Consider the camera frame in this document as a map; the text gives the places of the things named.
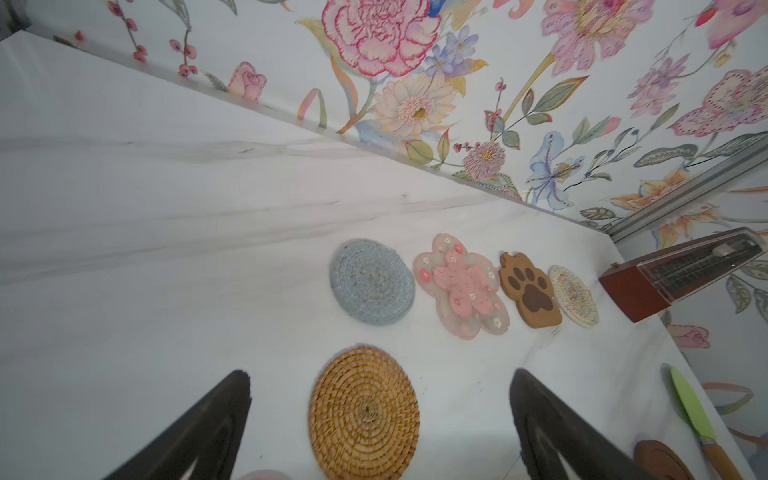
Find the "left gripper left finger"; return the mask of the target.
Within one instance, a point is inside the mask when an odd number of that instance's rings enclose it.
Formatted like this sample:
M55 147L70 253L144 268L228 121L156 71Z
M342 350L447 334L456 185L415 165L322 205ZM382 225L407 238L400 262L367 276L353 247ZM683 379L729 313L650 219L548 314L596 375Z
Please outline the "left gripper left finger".
M110 479L229 479L252 402L249 375L234 370Z

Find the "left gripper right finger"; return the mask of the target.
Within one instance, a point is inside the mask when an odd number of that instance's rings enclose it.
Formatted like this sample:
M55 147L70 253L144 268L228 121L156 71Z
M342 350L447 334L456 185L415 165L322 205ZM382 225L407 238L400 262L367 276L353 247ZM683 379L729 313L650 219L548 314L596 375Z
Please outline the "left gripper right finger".
M565 465L581 479L651 477L529 371L514 372L509 402L530 478L566 479Z

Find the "brown wooden round coaster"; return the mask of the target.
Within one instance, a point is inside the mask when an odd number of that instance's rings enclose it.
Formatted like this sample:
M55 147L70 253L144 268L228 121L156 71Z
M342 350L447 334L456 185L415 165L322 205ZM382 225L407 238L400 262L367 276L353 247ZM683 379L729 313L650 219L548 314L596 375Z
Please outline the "brown wooden round coaster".
M694 476L679 456L660 441L642 440L637 442L633 458L639 467L655 479L694 479Z

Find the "colourful embroidered coaster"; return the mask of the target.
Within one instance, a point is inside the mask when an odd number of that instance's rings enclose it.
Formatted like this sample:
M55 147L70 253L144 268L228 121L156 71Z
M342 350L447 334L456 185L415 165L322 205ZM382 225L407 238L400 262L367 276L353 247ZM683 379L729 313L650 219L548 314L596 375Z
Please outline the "colourful embroidered coaster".
M553 265L549 270L549 278L555 300L568 318L585 328L599 323L599 313L591 291L575 273L563 266Z

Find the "brown paw coaster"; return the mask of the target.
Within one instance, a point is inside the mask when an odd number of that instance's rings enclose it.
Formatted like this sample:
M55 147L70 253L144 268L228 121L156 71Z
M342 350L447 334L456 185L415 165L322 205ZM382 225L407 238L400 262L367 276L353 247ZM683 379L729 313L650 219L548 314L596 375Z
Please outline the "brown paw coaster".
M500 264L501 289L516 304L522 320L533 329L559 326L562 314L547 274L520 252L502 253Z

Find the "grey woven coaster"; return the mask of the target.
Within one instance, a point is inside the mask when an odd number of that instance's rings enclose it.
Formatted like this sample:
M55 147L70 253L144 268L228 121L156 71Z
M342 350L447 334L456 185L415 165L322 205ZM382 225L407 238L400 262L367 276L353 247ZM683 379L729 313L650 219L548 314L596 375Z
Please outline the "grey woven coaster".
M371 239L352 239L335 252L329 266L331 290L355 320L387 326L413 306L415 280L398 253Z

